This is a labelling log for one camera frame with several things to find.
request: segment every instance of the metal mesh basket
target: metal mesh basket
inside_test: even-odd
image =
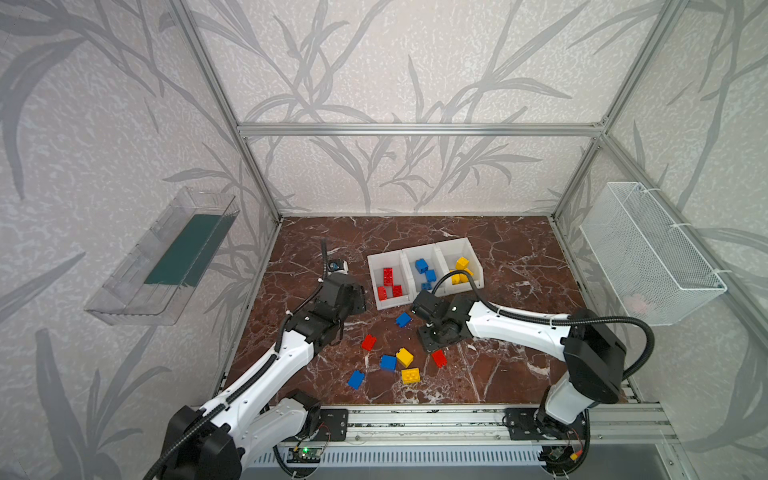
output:
[[[628,315],[671,325],[726,291],[642,184],[609,182],[581,232]]]

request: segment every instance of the wallpaper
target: wallpaper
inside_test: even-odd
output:
[[[768,312],[768,9],[692,2],[611,132]]]
[[[768,2],[690,2],[611,134],[768,307]],[[657,336],[638,383],[702,478],[768,471],[768,353],[712,302]]]
[[[662,4],[190,2],[240,122],[343,123],[599,121]],[[548,214],[586,143],[250,139],[299,215]]]
[[[139,478],[216,387],[266,204],[161,2],[0,3],[0,478]],[[83,309],[181,187],[235,194],[174,326]]]
[[[588,140],[270,137],[251,150],[284,212],[542,215],[553,211]]]
[[[602,119],[662,1],[192,0],[239,121]]]
[[[558,226],[602,315],[626,315],[579,226],[609,181],[630,180],[613,156],[596,156]],[[633,362],[639,329],[616,326]],[[645,402],[661,402],[702,480],[757,480],[768,468],[768,355],[722,299],[672,326],[654,327],[656,348],[632,376]]]

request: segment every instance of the black mounting plate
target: black mounting plate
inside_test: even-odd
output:
[[[504,420],[509,431],[510,440],[552,440],[553,436],[556,440],[568,441],[568,434],[566,432],[552,432],[544,433],[537,426],[535,422],[535,413],[538,407],[525,407],[516,409],[505,409]],[[571,423],[570,427],[578,434],[578,438],[584,441],[584,413],[579,413],[578,417]],[[571,436],[572,441],[577,441],[576,438]]]
[[[313,442],[343,442],[346,440],[347,420],[349,419],[349,410],[347,409],[320,409],[320,425],[325,425],[318,430],[317,435],[312,439]],[[298,442],[296,437],[289,437],[284,442]]]

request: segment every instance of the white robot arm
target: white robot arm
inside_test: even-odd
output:
[[[242,468],[278,442],[292,436],[307,439],[317,432],[320,402],[307,394],[291,392],[275,408],[263,410],[294,373],[336,338],[348,315],[365,310],[363,289],[346,271],[332,273],[317,291],[314,304],[289,315],[273,348],[238,380],[197,411],[183,407],[174,415],[164,442],[166,453],[155,472],[161,480],[239,478]],[[548,389],[535,414],[536,429],[552,438],[565,438],[586,408],[618,401],[621,380],[637,371],[653,349],[650,328],[627,320],[642,323],[650,336],[646,352],[624,371],[626,348],[604,325],[611,320],[591,318],[594,314],[586,310],[575,316],[535,313],[468,296],[448,303],[427,290],[419,293],[411,310],[426,321],[419,338],[428,353],[475,337],[529,346],[566,362],[568,372]],[[168,455],[174,447],[176,452]]]

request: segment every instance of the marble table surface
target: marble table surface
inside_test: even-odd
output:
[[[584,306],[574,277],[546,217],[315,217],[286,218],[272,252],[253,311],[227,377],[232,382],[269,349],[278,323],[316,285],[320,239],[332,258],[343,258],[366,288],[367,311],[350,317],[338,346],[326,347],[280,390],[292,389],[325,405],[370,403],[539,403],[547,386],[565,372],[556,359],[527,347],[474,339],[443,349],[448,365],[438,369],[419,344],[418,317],[406,328],[395,318],[407,306],[376,310],[366,257],[373,253],[467,237],[483,266],[485,298],[501,305],[553,313]],[[377,338],[372,352],[361,348]],[[381,355],[405,347],[414,355],[421,382],[403,385],[398,372],[379,368]],[[366,377],[358,390],[347,385],[355,370]]]

